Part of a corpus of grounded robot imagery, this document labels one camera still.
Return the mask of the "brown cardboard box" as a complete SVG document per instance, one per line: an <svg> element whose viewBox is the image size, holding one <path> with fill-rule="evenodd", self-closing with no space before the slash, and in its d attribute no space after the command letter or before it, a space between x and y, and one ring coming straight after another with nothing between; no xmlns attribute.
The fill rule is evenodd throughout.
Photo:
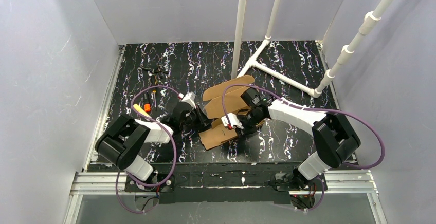
<svg viewBox="0 0 436 224"><path fill-rule="evenodd" d="M205 90L202 95L207 118L212 120L211 127L204 132L200 132L201 143L206 150L218 147L230 140L255 133L265 123L265 118L255 119L250 124L252 108L241 98L241 95L251 89L243 85L250 85L255 82L254 77L243 75L235 79L212 86ZM242 129L235 127L230 129L225 113L230 119L241 117Z"/></svg>

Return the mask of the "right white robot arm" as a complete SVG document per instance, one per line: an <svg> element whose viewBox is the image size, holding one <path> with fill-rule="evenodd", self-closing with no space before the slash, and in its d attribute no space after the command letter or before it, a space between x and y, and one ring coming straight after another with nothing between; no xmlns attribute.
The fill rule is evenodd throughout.
<svg viewBox="0 0 436 224"><path fill-rule="evenodd" d="M277 173L271 178L268 185L277 191L305 188L317 176L340 167L361 145L344 114L292 107L272 95L263 96L253 88L244 91L241 98L250 109L245 115L237 115L240 135L255 131L256 126L268 118L291 124L313 137L314 153L292 172Z"/></svg>

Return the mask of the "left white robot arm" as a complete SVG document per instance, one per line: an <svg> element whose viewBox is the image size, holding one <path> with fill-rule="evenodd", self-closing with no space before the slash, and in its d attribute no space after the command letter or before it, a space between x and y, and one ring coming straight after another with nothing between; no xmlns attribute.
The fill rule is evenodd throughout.
<svg viewBox="0 0 436 224"><path fill-rule="evenodd" d="M147 122L123 114L100 136L95 144L99 156L108 160L118 169L127 172L135 181L148 187L158 186L151 177L155 169L139 156L144 143L171 141L174 133L186 129L203 132L210 128L212 120L197 104L179 102L172 113L163 116L159 122Z"/></svg>

